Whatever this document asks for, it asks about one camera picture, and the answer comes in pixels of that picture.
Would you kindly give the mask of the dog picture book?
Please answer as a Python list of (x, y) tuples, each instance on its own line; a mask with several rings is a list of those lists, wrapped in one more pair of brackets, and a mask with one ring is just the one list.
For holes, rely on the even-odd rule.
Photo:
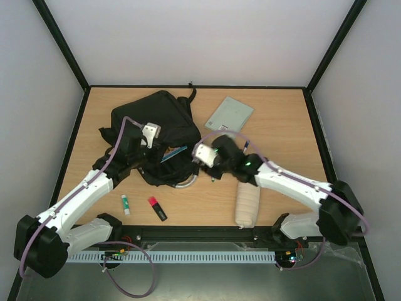
[(163, 163), (163, 162), (171, 159), (172, 157), (176, 156), (180, 152), (185, 151), (186, 149), (187, 149), (186, 145), (184, 145), (182, 147), (175, 147), (175, 148), (168, 147), (160, 162)]

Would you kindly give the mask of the grey hardcover book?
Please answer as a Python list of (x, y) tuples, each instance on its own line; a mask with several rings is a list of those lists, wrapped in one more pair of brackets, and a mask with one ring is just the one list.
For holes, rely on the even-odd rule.
[(226, 97), (205, 123), (209, 130), (240, 132), (254, 109), (232, 97)]

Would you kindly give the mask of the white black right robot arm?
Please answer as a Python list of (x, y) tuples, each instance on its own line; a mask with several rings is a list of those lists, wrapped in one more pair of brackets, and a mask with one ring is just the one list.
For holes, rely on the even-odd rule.
[(310, 213), (280, 217), (273, 230), (279, 245), (304, 236), (321, 236), (345, 246), (358, 235), (363, 209), (352, 188), (343, 181), (320, 182), (300, 176), (261, 154), (245, 154), (227, 135), (219, 136), (210, 146), (198, 142), (192, 155), (216, 179), (229, 173), (240, 182), (277, 191), (311, 209)]

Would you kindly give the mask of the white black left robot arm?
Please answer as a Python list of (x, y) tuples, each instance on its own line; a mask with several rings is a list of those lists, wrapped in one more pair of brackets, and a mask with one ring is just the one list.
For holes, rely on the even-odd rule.
[(61, 201), (35, 217), (25, 215), (18, 221), (14, 257), (20, 262), (21, 277), (25, 277), (25, 269), (30, 268), (50, 278), (61, 270), (70, 256), (106, 242), (117, 231), (121, 222), (109, 214), (101, 214), (79, 227), (75, 223), (126, 179), (132, 169), (148, 161), (160, 130), (160, 126), (153, 123), (123, 124), (116, 141)]

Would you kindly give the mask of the beige fabric pencil case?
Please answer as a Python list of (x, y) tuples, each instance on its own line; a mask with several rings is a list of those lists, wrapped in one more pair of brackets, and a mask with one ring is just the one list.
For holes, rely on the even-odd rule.
[(234, 219), (240, 228), (254, 228), (258, 218), (260, 187), (238, 182)]

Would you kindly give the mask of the black student backpack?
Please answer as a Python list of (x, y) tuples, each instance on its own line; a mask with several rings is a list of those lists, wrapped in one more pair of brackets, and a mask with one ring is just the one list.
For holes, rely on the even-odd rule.
[(166, 90), (116, 107), (111, 124), (100, 134), (109, 144), (93, 170), (103, 171), (118, 186), (136, 169), (151, 186), (185, 189), (193, 185), (199, 166), (192, 151), (201, 139), (194, 123), (189, 97), (174, 97)]

